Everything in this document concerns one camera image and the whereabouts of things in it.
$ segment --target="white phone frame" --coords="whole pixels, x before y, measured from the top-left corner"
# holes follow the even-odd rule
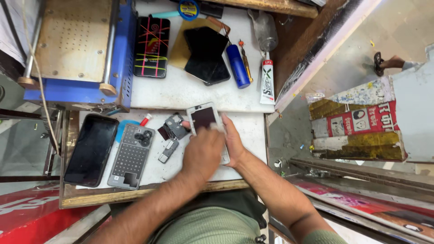
[[[216,108],[215,104],[213,102],[207,102],[205,104],[197,105],[197,106],[188,108],[186,110],[187,116],[188,116],[188,120],[190,121],[191,133],[193,135],[197,135],[197,134],[196,134],[196,130],[194,129],[193,119],[191,117],[191,114],[194,113],[194,112],[196,112],[196,111],[198,111],[198,110],[203,110],[203,109],[207,109],[207,108],[212,108],[213,109],[214,118],[215,118],[215,121],[217,123],[217,126],[219,128],[223,128],[223,122],[221,121],[221,119],[220,119],[220,117],[218,115],[217,108]],[[227,151],[226,145],[224,145],[220,164],[221,165],[226,165],[229,162],[230,162],[229,152]]]

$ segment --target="green t-shirt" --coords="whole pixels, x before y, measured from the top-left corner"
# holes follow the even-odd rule
[[[158,236],[156,244],[255,244],[260,236],[256,220],[237,211],[200,208],[182,215]],[[314,231],[303,244],[346,244],[336,233]]]

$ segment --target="plastic bag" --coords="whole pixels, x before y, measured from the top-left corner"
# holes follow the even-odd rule
[[[326,95],[322,92],[316,92],[316,93],[306,93],[305,96],[306,96],[307,104],[311,105],[312,103],[325,98]]]
[[[277,38],[276,26],[274,24],[273,16],[259,11],[259,16],[252,10],[248,10],[247,13],[252,18],[253,27],[255,29],[255,36],[258,40],[259,49],[264,52],[270,52],[275,49],[279,40]]]

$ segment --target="hand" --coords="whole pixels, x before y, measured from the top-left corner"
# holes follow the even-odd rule
[[[241,160],[246,156],[247,150],[244,148],[240,135],[233,125],[232,120],[228,118],[226,114],[222,114],[221,118],[226,129],[226,144],[230,158],[230,163],[225,166],[236,168]],[[183,121],[182,126],[186,128],[191,127],[188,121]]]
[[[199,128],[197,136],[192,137],[185,148],[180,174],[194,180],[198,186],[204,185],[219,166],[223,146],[223,133]]]

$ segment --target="sandal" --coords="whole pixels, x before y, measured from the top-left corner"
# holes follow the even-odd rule
[[[380,68],[380,64],[382,64],[383,62],[384,62],[384,59],[381,58],[381,52],[377,52],[374,55],[374,72],[378,76],[384,75],[384,68]]]

